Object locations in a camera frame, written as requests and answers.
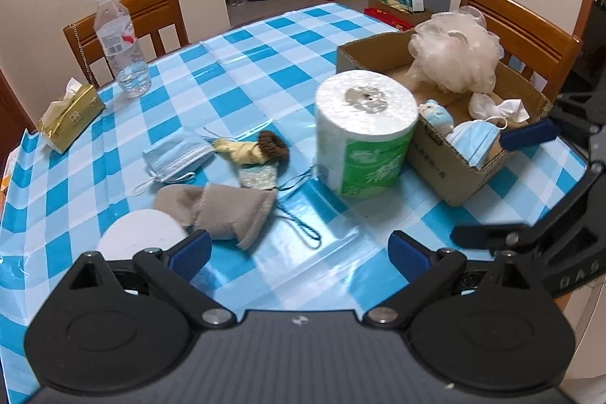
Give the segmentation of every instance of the metal chain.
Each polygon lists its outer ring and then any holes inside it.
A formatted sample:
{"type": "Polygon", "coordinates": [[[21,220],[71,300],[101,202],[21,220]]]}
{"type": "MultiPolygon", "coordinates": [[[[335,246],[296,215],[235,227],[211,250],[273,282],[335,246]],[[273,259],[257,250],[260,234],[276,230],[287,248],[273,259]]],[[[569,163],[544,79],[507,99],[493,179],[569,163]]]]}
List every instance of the metal chain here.
{"type": "Polygon", "coordinates": [[[74,25],[72,23],[70,26],[72,27],[72,31],[74,32],[74,36],[76,37],[76,42],[78,42],[78,49],[80,50],[80,56],[82,57],[82,60],[84,61],[84,69],[86,69],[86,73],[84,73],[84,76],[86,77],[86,80],[90,84],[92,84],[94,87],[98,87],[99,84],[97,83],[97,80],[95,79],[95,75],[93,74],[93,71],[90,70],[89,61],[86,60],[86,56],[84,55],[84,49],[82,47],[82,43],[80,43],[80,36],[78,35],[78,30],[76,30],[76,25],[74,25]]]}

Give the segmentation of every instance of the gold tissue package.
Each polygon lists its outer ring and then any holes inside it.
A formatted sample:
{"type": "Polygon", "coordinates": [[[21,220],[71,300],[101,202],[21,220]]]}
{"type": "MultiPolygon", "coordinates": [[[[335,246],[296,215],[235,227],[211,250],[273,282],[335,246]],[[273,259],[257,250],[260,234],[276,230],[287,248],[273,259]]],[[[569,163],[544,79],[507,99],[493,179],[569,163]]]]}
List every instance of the gold tissue package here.
{"type": "Polygon", "coordinates": [[[105,108],[91,84],[71,79],[62,101],[54,101],[36,128],[45,142],[63,154],[105,108]]]}

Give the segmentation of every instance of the gray ribbed panel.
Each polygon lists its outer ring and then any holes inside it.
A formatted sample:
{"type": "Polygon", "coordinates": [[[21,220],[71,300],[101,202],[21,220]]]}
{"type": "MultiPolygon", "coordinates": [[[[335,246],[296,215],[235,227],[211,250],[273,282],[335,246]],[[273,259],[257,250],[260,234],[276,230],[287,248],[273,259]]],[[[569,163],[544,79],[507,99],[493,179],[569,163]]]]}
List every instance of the gray ribbed panel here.
{"type": "Polygon", "coordinates": [[[549,390],[472,396],[426,372],[394,332],[366,328],[354,312],[249,312],[208,331],[170,375],[120,396],[84,399],[42,391],[31,404],[570,404],[549,390]],[[304,315],[309,322],[297,325],[304,315]]]}

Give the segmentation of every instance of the table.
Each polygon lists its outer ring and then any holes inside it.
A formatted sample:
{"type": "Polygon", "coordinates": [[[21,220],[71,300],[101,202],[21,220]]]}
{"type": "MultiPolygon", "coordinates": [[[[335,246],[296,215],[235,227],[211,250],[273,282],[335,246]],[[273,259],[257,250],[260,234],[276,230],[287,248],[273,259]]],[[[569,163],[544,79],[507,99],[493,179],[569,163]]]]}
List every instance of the table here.
{"type": "MultiPolygon", "coordinates": [[[[22,345],[37,309],[117,218],[150,207],[157,189],[130,195],[147,179],[142,150],[181,126],[234,137],[268,128],[291,148],[280,178],[286,181],[313,160],[314,92],[334,73],[336,46],[388,31],[393,28],[336,4],[288,12],[158,60],[150,66],[152,88],[139,99],[128,100],[115,84],[103,89],[107,108],[63,156],[38,136],[23,136],[0,227],[0,357],[10,402],[23,402],[37,388],[22,345]]],[[[392,230],[437,249],[451,245],[459,221],[534,223],[584,169],[560,140],[531,148],[513,154],[462,207],[441,202],[407,166],[396,186],[359,202],[343,201],[310,180],[283,202],[320,230],[319,251],[275,218],[252,254],[217,242],[193,283],[238,316],[246,308],[355,309],[361,315],[406,284],[387,259],[392,230]]],[[[193,183],[208,181],[237,185],[222,157],[193,183]]]]}

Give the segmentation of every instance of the yellow cloth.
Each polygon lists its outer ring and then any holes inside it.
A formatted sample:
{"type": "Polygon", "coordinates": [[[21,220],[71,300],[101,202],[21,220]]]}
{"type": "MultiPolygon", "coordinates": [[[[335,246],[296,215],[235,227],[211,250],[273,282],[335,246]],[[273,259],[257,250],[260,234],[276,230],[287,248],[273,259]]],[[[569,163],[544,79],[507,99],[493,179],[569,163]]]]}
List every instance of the yellow cloth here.
{"type": "Polygon", "coordinates": [[[269,161],[259,149],[257,142],[217,139],[213,143],[213,148],[219,153],[229,153],[231,160],[238,165],[263,165],[269,161]]]}

